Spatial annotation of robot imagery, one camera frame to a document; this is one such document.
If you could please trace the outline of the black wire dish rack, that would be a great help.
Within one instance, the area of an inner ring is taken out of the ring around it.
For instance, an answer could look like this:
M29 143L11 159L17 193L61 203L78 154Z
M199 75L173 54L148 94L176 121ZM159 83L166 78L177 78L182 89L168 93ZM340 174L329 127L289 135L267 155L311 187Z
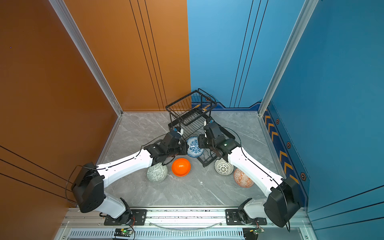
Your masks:
M172 131L172 127L182 127L184 130L182 137L186 142L190 137L204 135L204 121L208 117L212 118L211 112L216 107L217 102L213 96L202 89L194 90L166 106L166 110L169 112L171 119L168 127L170 131ZM225 128L221 125L219 126L225 135L225 139L231 136ZM197 159L203 167L206 167L219 159L228 161L228 155L222 150L212 151L210 149L204 149L204 153L194 159Z

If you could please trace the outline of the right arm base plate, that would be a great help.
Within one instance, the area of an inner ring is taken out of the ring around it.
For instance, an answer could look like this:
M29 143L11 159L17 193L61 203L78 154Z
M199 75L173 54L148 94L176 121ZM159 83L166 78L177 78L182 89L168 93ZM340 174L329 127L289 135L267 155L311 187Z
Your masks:
M238 209L226 209L226 221L227 225L243 225L243 226L266 226L267 219L266 218L255 218L251 219L247 217L245 213L240 214L240 210Z

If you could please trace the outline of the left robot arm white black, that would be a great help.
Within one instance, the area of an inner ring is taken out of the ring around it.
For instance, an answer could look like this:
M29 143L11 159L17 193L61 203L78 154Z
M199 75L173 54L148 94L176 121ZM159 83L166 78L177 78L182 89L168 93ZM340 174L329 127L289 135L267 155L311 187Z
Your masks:
M183 133L183 129L172 130L130 156L98 166L82 166L71 187L81 213L99 212L118 225L131 224L134 214L128 203L106 193L105 188L138 170L161 168L167 165L166 159L187 155L189 146Z

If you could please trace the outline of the blue floral white bowl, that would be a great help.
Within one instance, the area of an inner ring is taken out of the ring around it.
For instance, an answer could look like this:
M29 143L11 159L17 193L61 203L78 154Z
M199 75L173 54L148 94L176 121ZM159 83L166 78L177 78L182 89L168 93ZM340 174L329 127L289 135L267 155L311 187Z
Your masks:
M204 153L204 149L199 147L198 137L193 136L187 139L187 155L191 158L198 158Z

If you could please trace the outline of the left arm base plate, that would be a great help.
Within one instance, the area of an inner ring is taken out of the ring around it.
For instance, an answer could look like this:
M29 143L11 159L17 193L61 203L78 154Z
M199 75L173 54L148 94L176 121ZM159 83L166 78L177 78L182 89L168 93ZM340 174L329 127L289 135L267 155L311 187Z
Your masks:
M136 209L125 211L120 217L114 219L107 215L105 226L143 226L147 217L146 209Z

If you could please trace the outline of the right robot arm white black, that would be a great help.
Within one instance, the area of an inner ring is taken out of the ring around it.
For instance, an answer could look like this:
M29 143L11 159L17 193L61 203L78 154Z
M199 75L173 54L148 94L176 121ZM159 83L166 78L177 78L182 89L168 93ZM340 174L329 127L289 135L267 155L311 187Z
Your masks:
M199 135L201 149L210 149L218 157L233 165L250 178L265 198L244 201L238 208L239 219L250 225L257 218L269 219L274 225L291 229L290 220L303 206L300 186L291 179L275 174L250 156L228 131L212 119L205 121L204 134Z

